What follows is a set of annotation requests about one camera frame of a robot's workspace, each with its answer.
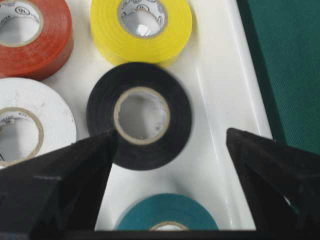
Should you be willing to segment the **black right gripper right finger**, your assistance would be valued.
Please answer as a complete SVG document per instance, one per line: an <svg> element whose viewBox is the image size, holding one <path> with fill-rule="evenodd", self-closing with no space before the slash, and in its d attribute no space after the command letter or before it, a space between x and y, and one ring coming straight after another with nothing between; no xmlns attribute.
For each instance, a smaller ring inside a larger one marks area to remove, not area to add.
<svg viewBox="0 0 320 240"><path fill-rule="evenodd" d="M226 146L256 233L281 240L320 238L320 156L228 128Z"/></svg>

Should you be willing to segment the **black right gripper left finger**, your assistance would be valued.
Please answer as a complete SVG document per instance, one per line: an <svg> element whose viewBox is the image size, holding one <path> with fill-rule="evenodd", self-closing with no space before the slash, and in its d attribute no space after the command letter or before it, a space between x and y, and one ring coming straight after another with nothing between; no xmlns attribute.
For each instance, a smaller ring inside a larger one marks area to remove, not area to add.
<svg viewBox="0 0 320 240"><path fill-rule="evenodd" d="M117 148L118 135L111 129L3 168L1 239L93 231Z"/></svg>

